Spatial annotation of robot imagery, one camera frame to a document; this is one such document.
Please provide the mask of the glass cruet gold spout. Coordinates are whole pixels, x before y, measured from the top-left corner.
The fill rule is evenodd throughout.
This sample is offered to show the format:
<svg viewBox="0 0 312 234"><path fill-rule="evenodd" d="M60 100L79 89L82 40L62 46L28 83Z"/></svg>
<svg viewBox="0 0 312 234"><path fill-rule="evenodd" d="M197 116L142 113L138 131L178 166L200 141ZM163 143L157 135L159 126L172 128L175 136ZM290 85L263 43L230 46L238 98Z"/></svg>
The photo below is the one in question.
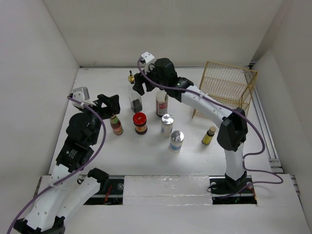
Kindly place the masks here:
<svg viewBox="0 0 312 234"><path fill-rule="evenodd" d="M134 113L141 112L143 107L142 107L142 100L141 96L139 93L137 93L135 90L133 90L134 84L135 84L135 78L132 74L132 71L129 71L129 76L128 76L128 97L129 97L129 102L131 105L131 109Z"/></svg>

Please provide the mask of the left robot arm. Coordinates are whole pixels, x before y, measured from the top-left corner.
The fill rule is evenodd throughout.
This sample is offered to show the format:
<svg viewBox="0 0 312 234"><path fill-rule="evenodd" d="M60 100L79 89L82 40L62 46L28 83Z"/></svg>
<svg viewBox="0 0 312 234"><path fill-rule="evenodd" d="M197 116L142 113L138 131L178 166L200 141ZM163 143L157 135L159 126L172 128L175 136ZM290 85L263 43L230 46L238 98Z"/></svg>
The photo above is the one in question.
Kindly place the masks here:
<svg viewBox="0 0 312 234"><path fill-rule="evenodd" d="M65 226L84 203L96 193L104 193L109 186L109 175L93 168L78 187L72 186L82 171L101 151L92 149L98 141L100 130L106 130L104 120L119 114L119 96L98 95L90 101L82 91L73 91L68 99L79 109L66 129L67 138L56 159L47 188L39 192L26 207L32 210L24 217L14 219L9 229L20 234L62 234Z"/></svg>

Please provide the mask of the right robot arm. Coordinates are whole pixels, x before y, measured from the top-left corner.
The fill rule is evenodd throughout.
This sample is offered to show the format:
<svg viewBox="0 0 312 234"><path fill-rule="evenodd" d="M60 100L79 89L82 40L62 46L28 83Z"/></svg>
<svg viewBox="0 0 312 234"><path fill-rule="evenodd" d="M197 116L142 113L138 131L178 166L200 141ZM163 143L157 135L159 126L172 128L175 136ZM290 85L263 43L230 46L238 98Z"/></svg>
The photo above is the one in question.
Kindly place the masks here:
<svg viewBox="0 0 312 234"><path fill-rule="evenodd" d="M218 144L224 149L226 159L225 179L217 186L232 194L246 185L247 172L243 168L243 149L248 127L241 108L228 107L204 94L187 78L179 77L173 63L167 58L155 59L151 54L141 55L137 66L144 66L135 74L134 90L141 96L154 88L205 114L219 128Z"/></svg>

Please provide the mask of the small red sauce bottle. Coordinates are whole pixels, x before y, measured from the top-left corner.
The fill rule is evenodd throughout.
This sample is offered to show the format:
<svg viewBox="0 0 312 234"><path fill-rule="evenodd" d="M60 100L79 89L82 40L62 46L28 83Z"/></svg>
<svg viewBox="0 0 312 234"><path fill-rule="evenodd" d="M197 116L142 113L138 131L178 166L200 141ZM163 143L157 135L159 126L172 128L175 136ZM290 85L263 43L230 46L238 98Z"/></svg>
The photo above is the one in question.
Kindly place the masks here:
<svg viewBox="0 0 312 234"><path fill-rule="evenodd" d="M115 135L119 136L123 133L123 127L117 115L113 115L110 118L110 126L112 127L112 130Z"/></svg>

